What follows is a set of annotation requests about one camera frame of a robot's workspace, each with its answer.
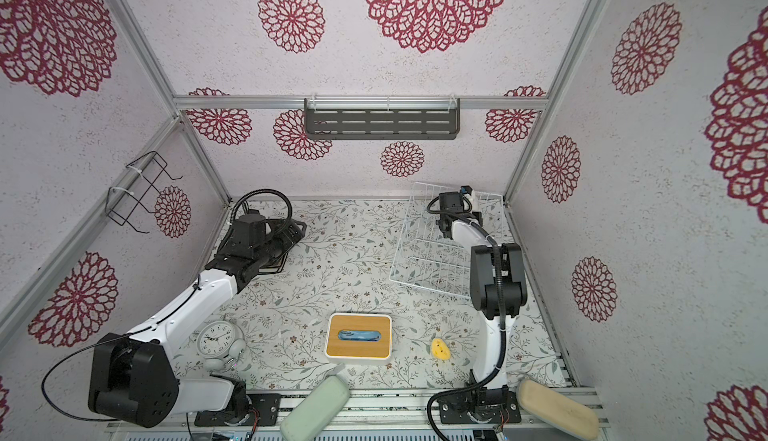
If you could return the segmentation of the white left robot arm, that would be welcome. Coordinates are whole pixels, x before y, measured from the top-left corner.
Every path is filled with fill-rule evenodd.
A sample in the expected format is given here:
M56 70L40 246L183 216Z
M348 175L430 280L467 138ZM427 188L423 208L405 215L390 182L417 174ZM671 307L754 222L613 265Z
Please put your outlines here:
M130 333L109 333L97 343L89 410L146 428L179 413L212 412L231 423L244 420L251 402L243 382L219 375L180 379L171 359L209 315L284 261L306 230L301 221L258 214L233 221L190 286Z

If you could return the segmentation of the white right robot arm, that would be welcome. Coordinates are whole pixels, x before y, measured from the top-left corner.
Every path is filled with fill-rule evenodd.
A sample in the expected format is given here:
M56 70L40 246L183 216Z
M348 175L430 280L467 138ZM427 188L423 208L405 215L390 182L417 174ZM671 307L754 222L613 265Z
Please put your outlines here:
M484 331L478 344L469 385L447 392L444 399L463 397L469 406L503 405L509 394L506 357L510 334L528 293L522 249L501 243L483 225L466 186L442 192L427 206L438 217L442 236L466 248L470 257L469 291Z

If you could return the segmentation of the small white round plate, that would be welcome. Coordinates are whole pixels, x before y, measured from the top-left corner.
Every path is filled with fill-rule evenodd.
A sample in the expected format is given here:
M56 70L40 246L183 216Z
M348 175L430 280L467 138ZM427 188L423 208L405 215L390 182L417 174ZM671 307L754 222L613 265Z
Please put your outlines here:
M480 217L481 215L481 204L480 204L480 198L477 195L476 191L473 191L471 194L471 203L472 203L472 213L475 217Z

